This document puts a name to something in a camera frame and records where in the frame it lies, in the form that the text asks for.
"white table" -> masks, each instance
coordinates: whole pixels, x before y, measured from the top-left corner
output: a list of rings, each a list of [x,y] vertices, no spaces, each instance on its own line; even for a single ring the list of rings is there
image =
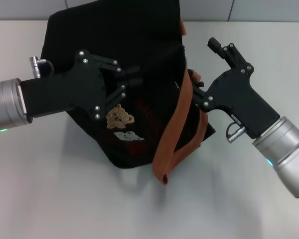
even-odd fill
[[[188,22],[188,65],[211,82],[229,67],[208,47],[234,42],[254,89],[299,128],[299,23]],[[32,77],[46,21],[0,21],[0,81]],[[120,170],[66,114],[0,132],[0,239],[299,239],[299,200],[246,135],[217,132],[173,172]]]

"white wall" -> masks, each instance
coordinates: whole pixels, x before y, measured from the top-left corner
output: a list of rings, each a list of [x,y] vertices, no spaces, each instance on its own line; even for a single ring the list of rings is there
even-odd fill
[[[0,81],[31,78],[45,21],[0,21]],[[188,64],[208,87],[226,63],[209,37],[234,42],[255,67],[254,89],[299,127],[299,24],[186,23]],[[115,168],[66,113],[0,132],[0,239],[299,239],[299,200],[231,122],[211,112],[217,133],[173,172]]]
[[[48,19],[60,10],[94,0],[0,0],[1,19]],[[299,0],[180,0],[186,21],[295,21],[299,22]]]

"black fabric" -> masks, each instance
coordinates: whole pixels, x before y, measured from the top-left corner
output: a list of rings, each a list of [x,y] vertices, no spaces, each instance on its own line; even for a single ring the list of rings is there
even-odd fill
[[[125,129],[108,129],[106,119],[92,121],[80,109],[68,112],[117,167],[151,163],[175,110],[175,82],[181,87],[185,69],[179,12],[178,0],[99,0],[49,18],[41,57],[52,62],[55,73],[69,70],[79,49],[117,59],[123,69],[141,67],[142,87],[128,88],[121,102],[135,117]],[[193,138],[198,120],[199,110],[192,105],[177,148]],[[133,131],[145,140],[122,141],[117,131]]]

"metal cylinder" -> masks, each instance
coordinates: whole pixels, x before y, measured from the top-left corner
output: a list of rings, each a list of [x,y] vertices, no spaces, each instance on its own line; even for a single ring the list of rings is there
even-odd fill
[[[253,142],[256,149],[274,165],[278,165],[298,144],[299,129],[286,117]]]
[[[0,82],[0,130],[28,124],[20,79]]]
[[[246,128],[245,127],[239,128],[236,132],[234,132],[232,135],[229,135],[227,137],[227,141],[229,143],[232,143],[236,139],[238,139],[240,136],[242,136],[245,132],[246,132]]]
[[[39,61],[37,56],[30,57],[30,62],[33,70],[33,75],[35,78],[41,78],[40,68],[39,68]]]
[[[285,187],[299,198],[299,144],[275,166],[275,171]]]

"white patch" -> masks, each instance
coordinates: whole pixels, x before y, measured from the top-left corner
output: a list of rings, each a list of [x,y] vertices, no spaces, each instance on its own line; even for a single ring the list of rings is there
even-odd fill
[[[138,137],[133,131],[128,131],[126,133],[115,132],[114,134],[117,138],[123,141],[144,140],[143,138]]]

